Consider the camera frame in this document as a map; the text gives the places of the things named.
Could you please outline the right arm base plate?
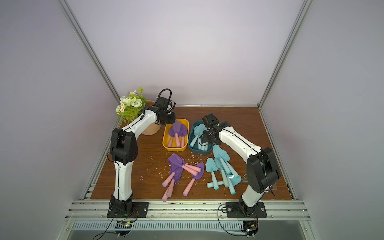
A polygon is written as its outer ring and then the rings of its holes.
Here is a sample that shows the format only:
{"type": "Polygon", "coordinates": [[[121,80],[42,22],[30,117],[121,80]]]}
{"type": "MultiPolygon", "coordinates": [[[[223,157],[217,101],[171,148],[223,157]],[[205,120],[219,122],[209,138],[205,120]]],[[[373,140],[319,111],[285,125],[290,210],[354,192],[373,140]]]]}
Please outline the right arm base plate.
{"type": "Polygon", "coordinates": [[[267,218],[266,207],[263,202],[258,202],[253,207],[248,207],[240,202],[226,202],[225,207],[228,218],[267,218]]]}

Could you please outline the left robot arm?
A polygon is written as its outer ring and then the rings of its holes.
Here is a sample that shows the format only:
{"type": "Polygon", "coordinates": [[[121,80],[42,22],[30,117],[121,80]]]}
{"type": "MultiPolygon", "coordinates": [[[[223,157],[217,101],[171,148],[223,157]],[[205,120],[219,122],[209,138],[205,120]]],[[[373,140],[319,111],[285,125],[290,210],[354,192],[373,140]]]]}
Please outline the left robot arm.
{"type": "Polygon", "coordinates": [[[123,129],[112,132],[110,154],[115,165],[115,190],[110,200],[110,210],[122,215],[133,211],[131,186],[132,168],[139,154],[138,137],[151,124],[169,125],[176,120],[172,107],[149,106],[139,117],[123,129]]]}

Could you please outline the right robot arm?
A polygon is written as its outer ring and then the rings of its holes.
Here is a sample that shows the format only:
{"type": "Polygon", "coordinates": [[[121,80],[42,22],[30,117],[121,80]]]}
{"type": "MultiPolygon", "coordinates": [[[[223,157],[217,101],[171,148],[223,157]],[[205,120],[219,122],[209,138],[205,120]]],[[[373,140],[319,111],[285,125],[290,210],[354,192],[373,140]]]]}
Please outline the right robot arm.
{"type": "Polygon", "coordinates": [[[203,139],[210,144],[226,144],[247,164],[248,186],[239,202],[249,210],[260,202],[264,193],[281,178],[275,152],[271,148],[259,147],[238,132],[227,122],[203,120],[207,130],[203,139]]]}

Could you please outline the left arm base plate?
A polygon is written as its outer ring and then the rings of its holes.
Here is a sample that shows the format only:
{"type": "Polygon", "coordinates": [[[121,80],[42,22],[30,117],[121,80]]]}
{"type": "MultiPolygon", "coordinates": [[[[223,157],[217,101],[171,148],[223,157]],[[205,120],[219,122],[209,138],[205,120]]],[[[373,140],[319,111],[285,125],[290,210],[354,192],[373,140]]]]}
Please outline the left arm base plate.
{"type": "Polygon", "coordinates": [[[120,209],[117,206],[110,205],[108,210],[108,218],[139,218],[147,217],[149,210],[149,202],[133,201],[120,209]]]}

